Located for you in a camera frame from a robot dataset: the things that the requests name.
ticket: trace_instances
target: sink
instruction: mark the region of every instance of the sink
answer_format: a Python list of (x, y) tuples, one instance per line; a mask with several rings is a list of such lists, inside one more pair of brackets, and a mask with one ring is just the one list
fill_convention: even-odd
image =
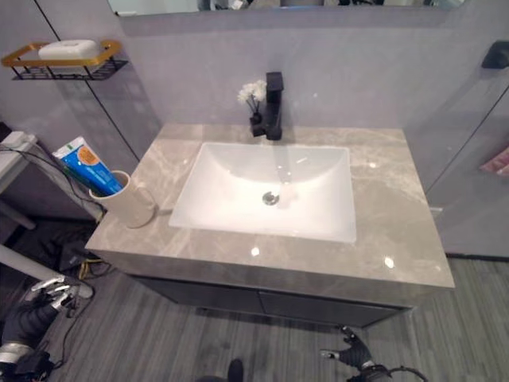
[(169, 225), (353, 243), (349, 150), (206, 142)]

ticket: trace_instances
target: blue toothpaste tube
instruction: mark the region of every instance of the blue toothpaste tube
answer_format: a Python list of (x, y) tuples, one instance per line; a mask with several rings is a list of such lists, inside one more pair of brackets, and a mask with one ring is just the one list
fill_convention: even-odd
[(90, 181), (104, 196), (113, 195), (122, 189), (122, 185), (83, 137), (62, 146), (53, 155), (65, 163), (72, 172)]

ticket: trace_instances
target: mirror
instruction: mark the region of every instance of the mirror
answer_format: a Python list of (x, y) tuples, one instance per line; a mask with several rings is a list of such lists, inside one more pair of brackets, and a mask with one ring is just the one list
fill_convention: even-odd
[(434, 6), (455, 8), (465, 0), (108, 0), (117, 16), (173, 14), (217, 10), (295, 9), (344, 6)]

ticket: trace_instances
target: towel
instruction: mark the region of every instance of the towel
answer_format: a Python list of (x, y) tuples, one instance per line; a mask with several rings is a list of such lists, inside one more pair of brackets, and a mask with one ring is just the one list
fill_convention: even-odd
[(483, 164), (480, 168), (489, 173), (496, 173), (502, 177), (509, 177), (509, 147), (491, 161)]

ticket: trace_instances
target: gold soap rack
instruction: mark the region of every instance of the gold soap rack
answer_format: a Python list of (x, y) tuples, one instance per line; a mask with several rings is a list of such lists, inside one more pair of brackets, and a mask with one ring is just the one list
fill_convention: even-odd
[[(78, 60), (22, 60), (29, 52), (37, 51), (48, 42), (33, 42), (2, 58), (2, 65), (12, 68), (16, 76), (13, 80), (85, 80), (102, 81), (113, 76), (129, 61), (117, 60), (114, 55), (120, 52), (122, 45), (115, 40), (101, 41), (103, 51), (94, 58)], [(58, 73), (55, 67), (84, 68), (85, 74)]]

